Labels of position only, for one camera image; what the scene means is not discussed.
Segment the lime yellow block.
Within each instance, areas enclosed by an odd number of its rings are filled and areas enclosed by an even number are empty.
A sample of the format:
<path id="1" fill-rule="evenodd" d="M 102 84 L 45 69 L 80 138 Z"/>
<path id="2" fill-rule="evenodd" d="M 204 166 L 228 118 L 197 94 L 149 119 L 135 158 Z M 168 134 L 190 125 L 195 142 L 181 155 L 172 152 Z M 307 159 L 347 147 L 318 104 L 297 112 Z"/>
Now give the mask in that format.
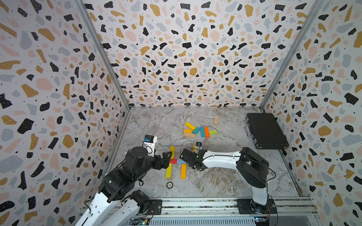
<path id="1" fill-rule="evenodd" d="M 165 178 L 169 179 L 171 178 L 171 174 L 172 174 L 172 163 L 169 164 L 169 166 L 166 169 L 166 175 Z"/>

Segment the light blue block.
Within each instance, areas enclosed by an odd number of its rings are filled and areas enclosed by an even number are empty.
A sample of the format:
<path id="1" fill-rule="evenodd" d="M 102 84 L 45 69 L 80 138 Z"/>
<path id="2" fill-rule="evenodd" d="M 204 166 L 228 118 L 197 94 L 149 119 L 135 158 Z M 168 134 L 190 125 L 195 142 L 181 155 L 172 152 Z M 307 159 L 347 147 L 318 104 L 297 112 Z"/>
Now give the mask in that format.
<path id="1" fill-rule="evenodd" d="M 182 159 L 177 159 L 177 164 L 186 164 L 186 162 L 183 161 Z"/>

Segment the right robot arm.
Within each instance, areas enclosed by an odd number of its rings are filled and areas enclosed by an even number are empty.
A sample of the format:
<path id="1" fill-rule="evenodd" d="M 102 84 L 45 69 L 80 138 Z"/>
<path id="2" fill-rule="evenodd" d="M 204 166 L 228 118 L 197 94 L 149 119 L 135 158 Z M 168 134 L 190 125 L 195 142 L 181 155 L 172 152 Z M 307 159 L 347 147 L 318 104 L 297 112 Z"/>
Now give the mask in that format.
<path id="1" fill-rule="evenodd" d="M 238 171 L 252 187 L 252 200 L 246 206 L 247 210 L 264 214 L 268 204 L 267 177 L 269 162 L 248 147 L 239 152 L 221 153 L 209 150 L 194 152 L 184 149 L 181 159 L 193 169 L 204 171 L 210 168 L 223 168 Z"/>

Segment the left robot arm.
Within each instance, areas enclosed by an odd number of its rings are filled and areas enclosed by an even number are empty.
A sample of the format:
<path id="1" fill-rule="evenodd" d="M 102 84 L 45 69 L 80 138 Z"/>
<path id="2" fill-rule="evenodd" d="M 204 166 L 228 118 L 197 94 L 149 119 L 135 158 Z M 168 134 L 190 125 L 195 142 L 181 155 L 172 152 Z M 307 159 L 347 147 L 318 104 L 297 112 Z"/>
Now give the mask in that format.
<path id="1" fill-rule="evenodd" d="M 101 182 L 88 209 L 76 223 L 78 226 L 122 226 L 125 223 L 143 223 L 146 216 L 153 216 L 155 208 L 150 198 L 135 184 L 151 169 L 169 167 L 172 152 L 152 156 L 145 147 L 134 147 L 125 159 L 109 172 Z"/>

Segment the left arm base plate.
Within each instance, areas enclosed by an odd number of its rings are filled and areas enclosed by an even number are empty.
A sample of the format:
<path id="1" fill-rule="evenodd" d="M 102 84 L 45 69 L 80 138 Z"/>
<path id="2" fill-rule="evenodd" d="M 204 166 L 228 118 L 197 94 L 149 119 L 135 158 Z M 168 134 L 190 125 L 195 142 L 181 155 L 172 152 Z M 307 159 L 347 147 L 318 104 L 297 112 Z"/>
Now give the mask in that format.
<path id="1" fill-rule="evenodd" d="M 139 214 L 142 215 L 161 215 L 162 211 L 162 199 L 147 200 L 140 206 Z"/>

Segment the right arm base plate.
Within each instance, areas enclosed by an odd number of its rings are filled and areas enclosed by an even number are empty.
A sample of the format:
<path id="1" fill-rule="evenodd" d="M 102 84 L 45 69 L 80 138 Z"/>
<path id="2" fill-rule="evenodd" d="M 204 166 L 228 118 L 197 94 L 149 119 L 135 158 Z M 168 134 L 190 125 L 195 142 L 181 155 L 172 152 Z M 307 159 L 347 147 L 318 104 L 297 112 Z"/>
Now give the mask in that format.
<path id="1" fill-rule="evenodd" d="M 276 204 L 269 198 L 266 205 L 257 204 L 253 199 L 237 199 L 239 214 L 276 214 Z"/>

